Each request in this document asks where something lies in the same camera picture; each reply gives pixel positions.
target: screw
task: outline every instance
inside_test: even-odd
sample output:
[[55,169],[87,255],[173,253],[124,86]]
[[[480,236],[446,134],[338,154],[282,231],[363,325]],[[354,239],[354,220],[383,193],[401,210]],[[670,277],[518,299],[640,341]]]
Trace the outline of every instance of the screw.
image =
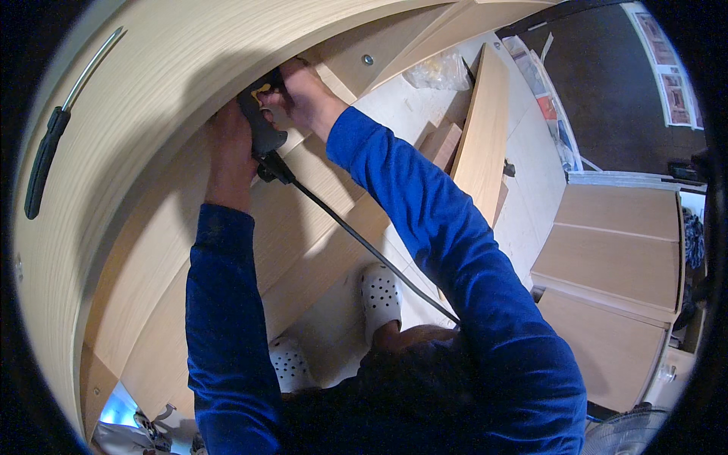
[[15,258],[15,274],[17,276],[17,282],[23,282],[23,262],[20,260],[20,253]]

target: paper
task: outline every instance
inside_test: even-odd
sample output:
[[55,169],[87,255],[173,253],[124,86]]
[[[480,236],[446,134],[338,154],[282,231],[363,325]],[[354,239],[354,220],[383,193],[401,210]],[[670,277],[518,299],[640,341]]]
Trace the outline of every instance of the paper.
[[546,38],[546,44],[544,44],[544,48],[541,51],[541,63],[546,61],[546,54],[548,53],[548,50],[551,49],[552,43],[553,43],[553,33],[548,32],[548,38]]
[[[552,35],[544,47],[545,52],[550,46],[549,41],[553,41]],[[548,125],[551,138],[561,159],[561,167],[566,171],[584,170],[566,111],[561,105],[561,100],[559,100],[539,56],[533,50],[529,50],[518,36],[503,39],[503,45],[510,53],[518,70],[523,74],[523,78],[541,108],[541,114],[546,120],[546,125]]]

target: cloth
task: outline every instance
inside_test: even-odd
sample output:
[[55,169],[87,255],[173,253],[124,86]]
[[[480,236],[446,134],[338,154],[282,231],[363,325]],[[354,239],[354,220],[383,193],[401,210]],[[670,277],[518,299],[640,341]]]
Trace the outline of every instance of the cloth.
[[705,246],[703,244],[703,223],[689,208],[683,207],[685,225],[685,262],[691,269],[697,269],[703,263]]
[[[443,359],[467,355],[460,361],[472,371],[472,399],[438,419],[431,399],[393,403],[387,390],[408,385],[383,384],[366,394],[372,413],[339,409],[319,419],[326,438],[307,451],[422,452],[445,438],[455,452],[578,454],[586,391],[574,356],[541,317],[472,198],[355,108],[336,121],[326,151],[384,208],[417,266],[451,302],[461,333],[436,351]],[[245,213],[203,205],[190,254],[189,386],[213,455],[276,453],[301,424],[286,419],[268,356],[253,225]],[[402,407],[404,414],[394,413]]]
[[472,370],[459,337],[398,353],[373,349],[355,377],[283,403],[284,452],[483,453]]
[[178,455],[156,448],[144,428],[98,422],[93,439],[109,455]]

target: cabinet door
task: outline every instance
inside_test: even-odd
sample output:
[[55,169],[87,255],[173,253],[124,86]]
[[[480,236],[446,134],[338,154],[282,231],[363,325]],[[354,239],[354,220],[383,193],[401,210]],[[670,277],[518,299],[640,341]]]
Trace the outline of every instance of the cabinet door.
[[574,352],[589,401],[629,411],[652,377],[666,330],[551,289],[538,307]]
[[680,241],[674,191],[605,185],[566,185],[554,223]]
[[676,242],[555,224],[531,273],[632,302],[629,311],[661,319],[649,310],[674,317],[680,263]]

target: black screwdriver handle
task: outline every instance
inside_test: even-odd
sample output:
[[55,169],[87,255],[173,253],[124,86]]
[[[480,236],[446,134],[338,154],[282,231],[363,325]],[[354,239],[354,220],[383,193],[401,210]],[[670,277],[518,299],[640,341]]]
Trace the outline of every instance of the black screwdriver handle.
[[45,182],[48,179],[50,165],[55,156],[55,150],[58,148],[58,141],[61,135],[66,131],[66,125],[71,119],[71,112],[64,111],[60,106],[53,109],[53,113],[48,120],[48,131],[41,139],[41,145],[36,153],[36,160],[33,162],[33,171],[28,181],[28,190],[25,193],[25,216],[29,220],[38,216],[41,210],[41,198],[45,189]]

